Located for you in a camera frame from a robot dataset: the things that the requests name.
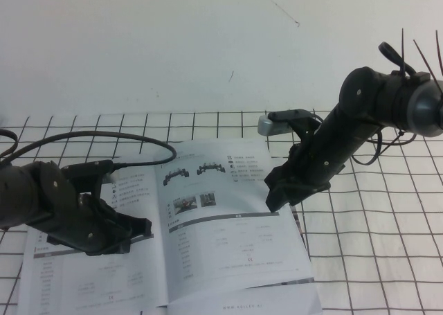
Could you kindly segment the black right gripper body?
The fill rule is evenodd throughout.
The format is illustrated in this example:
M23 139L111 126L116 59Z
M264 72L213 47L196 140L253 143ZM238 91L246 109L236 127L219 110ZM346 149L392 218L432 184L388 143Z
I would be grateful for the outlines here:
M338 137L330 132L317 132L294 146L285 163L272 169L264 182L269 190L277 183L284 186L286 204L291 192L302 192L306 200L330 188L329 180L344 167Z

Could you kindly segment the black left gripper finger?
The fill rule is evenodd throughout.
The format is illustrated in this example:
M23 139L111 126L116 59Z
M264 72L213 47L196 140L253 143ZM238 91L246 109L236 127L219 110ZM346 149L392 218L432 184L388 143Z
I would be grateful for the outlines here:
M152 222L147 218L133 217L123 213L117 213L118 221L131 229L151 229Z
M121 232L121 240L124 241L145 240L151 237L152 237L152 232L149 228L145 230L130 228L130 229L124 229Z

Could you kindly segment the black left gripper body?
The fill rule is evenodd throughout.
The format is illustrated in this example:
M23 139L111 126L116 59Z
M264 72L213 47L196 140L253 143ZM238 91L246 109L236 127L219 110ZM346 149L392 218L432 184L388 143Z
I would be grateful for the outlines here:
M62 215L62 222L47 233L46 241L63 245L89 256L126 254L131 249L130 217L115 211L90 194L78 196L74 209Z

